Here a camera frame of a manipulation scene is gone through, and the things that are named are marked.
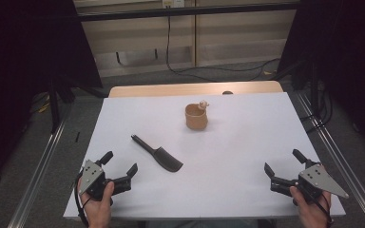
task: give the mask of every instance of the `spatula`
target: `spatula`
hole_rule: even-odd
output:
[[[149,152],[153,156],[153,158],[155,158],[156,162],[158,162],[158,164],[161,165],[164,169],[170,172],[177,172],[183,166],[180,161],[171,156],[162,147],[159,147],[158,149],[153,149],[138,136],[132,135],[131,137],[133,141],[135,141],[138,145],[140,145],[147,152]]]

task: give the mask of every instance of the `electrical outlet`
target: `electrical outlet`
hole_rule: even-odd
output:
[[[173,0],[163,0],[163,8],[172,8],[173,7]]]
[[[173,8],[183,8],[185,7],[184,0],[174,0]]]

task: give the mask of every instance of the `cup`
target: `cup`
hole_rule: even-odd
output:
[[[199,104],[189,104],[185,107],[186,125],[193,130],[204,130],[208,120],[206,108],[201,109]]]

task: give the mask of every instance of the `table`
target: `table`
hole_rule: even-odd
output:
[[[226,90],[235,95],[220,96]],[[132,190],[114,198],[113,217],[260,219],[297,214],[288,197],[269,190],[263,165],[268,162],[278,176],[293,179],[304,169],[291,154],[294,148],[313,161],[318,158],[278,83],[137,85],[114,87],[109,97],[86,159],[100,159],[113,150],[114,161],[104,167],[112,178],[124,176],[134,162],[139,167]],[[211,104],[209,125],[191,131],[184,125],[183,105],[202,98]],[[182,169],[162,169],[131,134],[165,148],[184,163]],[[337,197],[331,214],[344,215]],[[77,217],[73,196],[64,217]]]

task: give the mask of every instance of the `spatula handle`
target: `spatula handle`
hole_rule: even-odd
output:
[[[141,140],[138,136],[132,135],[131,137],[132,137],[133,141],[135,141],[138,145],[143,147],[147,152],[149,152],[152,155],[154,154],[155,150],[152,147],[150,147],[148,144],[146,144],[146,142]]]

